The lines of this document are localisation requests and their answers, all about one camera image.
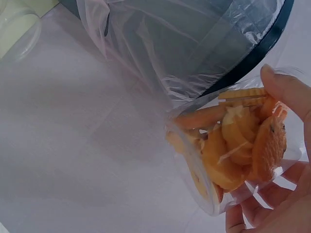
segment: finger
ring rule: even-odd
[[[289,169],[287,169],[282,176],[287,179],[288,181],[297,184],[302,172],[306,168],[306,166],[309,165],[309,162],[303,162],[298,161],[293,166],[291,166]]]
[[[277,100],[291,108],[303,121],[310,117],[311,88],[290,75],[275,74],[274,70],[264,65],[261,79],[266,91]]]
[[[249,233],[243,219],[243,212],[240,205],[229,209],[225,214],[226,233]]]
[[[258,227],[272,212],[271,209],[263,208],[252,196],[241,203],[245,217],[253,227]]]
[[[282,188],[276,183],[270,183],[259,191],[261,198],[271,207],[278,207],[292,193],[292,190]]]

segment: orange slice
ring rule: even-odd
[[[241,100],[231,100],[225,102],[219,102],[220,106],[226,107],[235,107],[235,106],[259,106],[263,105],[266,102],[267,97],[258,97],[250,99],[241,99]]]
[[[282,120],[267,118],[259,128],[253,147],[253,175],[259,181],[268,182],[274,176],[286,150],[286,132]]]
[[[259,128],[259,119],[255,117],[254,113],[250,112],[249,107],[244,107],[240,113],[238,112],[235,115],[238,127],[245,139],[253,143]]]
[[[243,136],[235,119],[236,111],[228,109],[222,122],[222,134],[225,141],[233,149],[252,149],[253,144]]]
[[[204,147],[204,140],[201,138],[199,130],[185,130],[184,134],[189,142],[198,150],[201,151]],[[174,132],[166,133],[166,140],[171,144],[175,151],[180,154],[187,153],[184,141]]]
[[[234,90],[234,91],[226,91],[220,93],[218,96],[219,100],[227,100],[234,98],[246,98],[246,97],[256,97],[256,96],[265,96],[267,92],[262,88],[249,88],[243,90]]]
[[[202,161],[210,179],[222,189],[234,190],[246,179],[243,169],[234,164],[227,155],[220,125],[216,125],[209,133],[202,150]]]
[[[261,122],[263,122],[268,117],[272,116],[277,103],[278,101],[276,99],[274,99],[271,96],[268,96],[266,102],[263,104],[263,106],[260,109],[259,118]]]
[[[174,122],[179,128],[186,130],[208,128],[222,120],[225,113],[224,106],[213,106],[180,115]]]

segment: plastic wrap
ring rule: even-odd
[[[77,0],[88,34],[177,104],[202,94],[266,35],[285,0]]]
[[[276,72],[302,76],[294,68]],[[212,216],[252,196],[306,154],[302,121],[262,87],[255,77],[170,114],[167,140],[178,170]]]

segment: food waste in bag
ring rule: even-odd
[[[255,87],[239,89],[247,83]],[[201,97],[171,117],[166,139],[187,164],[192,184],[189,177],[184,180],[196,201],[218,215],[273,181],[302,154],[294,142],[286,154],[288,138],[299,134],[293,127],[287,132],[286,123],[299,119],[260,81],[244,81],[213,95],[212,101],[204,103],[211,98]]]

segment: white floor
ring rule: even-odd
[[[265,62],[311,73],[311,2],[295,15]],[[64,7],[0,75],[0,221],[10,233],[224,232],[224,215],[201,211],[175,171],[145,86],[103,63]]]

